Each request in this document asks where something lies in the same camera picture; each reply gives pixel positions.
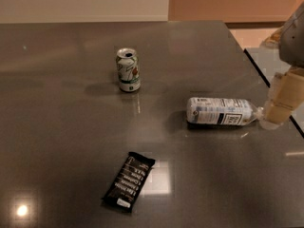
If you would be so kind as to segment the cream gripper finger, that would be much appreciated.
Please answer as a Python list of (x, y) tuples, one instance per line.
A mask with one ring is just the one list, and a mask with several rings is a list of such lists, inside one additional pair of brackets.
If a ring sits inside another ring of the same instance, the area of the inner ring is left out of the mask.
[(285, 73), (277, 72), (263, 106), (261, 127), (266, 130), (279, 128), (303, 102), (304, 68), (291, 66)]

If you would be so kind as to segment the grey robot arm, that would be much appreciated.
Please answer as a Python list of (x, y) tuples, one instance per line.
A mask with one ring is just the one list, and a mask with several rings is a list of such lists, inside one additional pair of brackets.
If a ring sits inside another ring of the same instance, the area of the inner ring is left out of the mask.
[(283, 26), (278, 43), (279, 58), (291, 67), (276, 73), (259, 123), (275, 130), (283, 125), (304, 102), (304, 3), (301, 3)]

